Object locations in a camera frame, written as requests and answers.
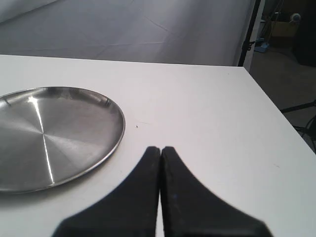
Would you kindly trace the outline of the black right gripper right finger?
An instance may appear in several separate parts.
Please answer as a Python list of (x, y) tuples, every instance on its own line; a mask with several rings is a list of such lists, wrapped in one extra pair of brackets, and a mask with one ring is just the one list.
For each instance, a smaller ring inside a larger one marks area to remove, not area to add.
[(186, 167), (173, 147), (161, 153), (160, 200), (166, 237), (270, 237), (264, 222), (226, 203)]

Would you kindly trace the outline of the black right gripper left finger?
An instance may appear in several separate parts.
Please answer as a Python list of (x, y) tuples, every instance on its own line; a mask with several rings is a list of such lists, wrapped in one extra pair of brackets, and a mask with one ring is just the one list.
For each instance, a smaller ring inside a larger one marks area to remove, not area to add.
[(154, 237), (160, 150), (147, 147), (132, 172), (108, 195), (64, 219), (55, 237)]

